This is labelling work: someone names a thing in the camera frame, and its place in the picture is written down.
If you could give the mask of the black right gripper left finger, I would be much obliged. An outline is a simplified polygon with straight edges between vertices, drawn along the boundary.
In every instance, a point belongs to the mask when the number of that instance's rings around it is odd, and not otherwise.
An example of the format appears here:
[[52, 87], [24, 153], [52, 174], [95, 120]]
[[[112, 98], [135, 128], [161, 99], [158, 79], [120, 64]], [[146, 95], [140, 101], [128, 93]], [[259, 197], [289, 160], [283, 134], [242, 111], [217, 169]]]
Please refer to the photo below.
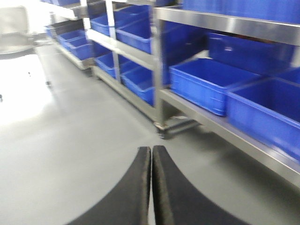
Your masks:
[[139, 147], [132, 164], [113, 189], [70, 225], [147, 225], [151, 149]]

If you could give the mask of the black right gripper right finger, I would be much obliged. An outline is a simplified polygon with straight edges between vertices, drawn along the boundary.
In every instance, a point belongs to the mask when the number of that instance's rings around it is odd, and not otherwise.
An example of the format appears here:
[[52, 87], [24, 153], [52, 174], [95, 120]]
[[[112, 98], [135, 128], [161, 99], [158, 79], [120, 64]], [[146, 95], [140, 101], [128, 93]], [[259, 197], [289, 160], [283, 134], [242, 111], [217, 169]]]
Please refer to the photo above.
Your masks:
[[152, 149], [152, 192], [157, 225], [246, 224], [200, 192], [162, 145]]

